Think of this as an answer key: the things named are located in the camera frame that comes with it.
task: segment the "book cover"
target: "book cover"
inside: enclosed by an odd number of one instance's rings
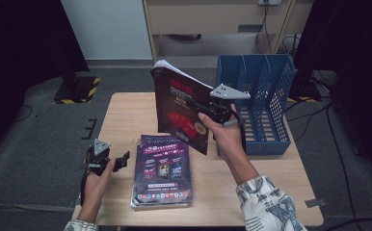
[[[188,207],[192,202],[189,146],[174,136],[141,135],[131,207]]]
[[[206,155],[209,130],[201,123],[198,110],[187,104],[185,98],[192,98],[209,107],[213,88],[165,61],[157,62],[151,74],[155,86],[158,132],[176,136]]]

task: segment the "patterned sleeve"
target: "patterned sleeve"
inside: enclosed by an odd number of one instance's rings
[[[85,222],[82,220],[71,220],[66,224],[64,231],[96,231],[98,226],[94,223]]]
[[[236,191],[246,230],[306,230],[297,220],[291,196],[276,188],[267,176],[249,180]]]

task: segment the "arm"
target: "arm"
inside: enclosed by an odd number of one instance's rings
[[[71,220],[65,230],[92,230],[98,229],[94,224],[98,210],[101,207],[102,197],[104,196],[105,189],[111,173],[115,166],[115,158],[111,158],[108,166],[105,167],[101,176],[90,172],[87,176],[85,187],[85,200],[77,220]]]
[[[297,221],[292,198],[260,175],[247,157],[242,144],[240,127],[224,127],[209,116],[199,114],[201,122],[216,137],[220,153],[237,184],[237,195],[246,222],[246,230],[306,230]]]

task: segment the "table top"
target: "table top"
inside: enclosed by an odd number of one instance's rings
[[[293,141],[288,126],[287,130]],[[111,156],[121,157],[129,150],[131,157],[127,167],[112,174],[96,223],[116,226],[244,226],[235,192],[236,183],[225,161],[217,155],[216,143],[212,139],[209,139],[206,156],[190,148],[191,207],[151,211],[130,208],[138,139],[142,134],[158,135],[156,131],[153,92],[120,92],[112,96],[99,139],[111,144]],[[310,226],[323,223],[320,208],[307,208],[305,204],[315,195],[294,142],[281,156],[250,158],[260,174],[268,175],[277,187],[293,197],[301,223]],[[78,216],[80,209],[76,206],[72,218]]]

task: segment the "wall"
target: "wall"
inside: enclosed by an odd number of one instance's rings
[[[86,60],[151,60],[142,0],[62,0]]]

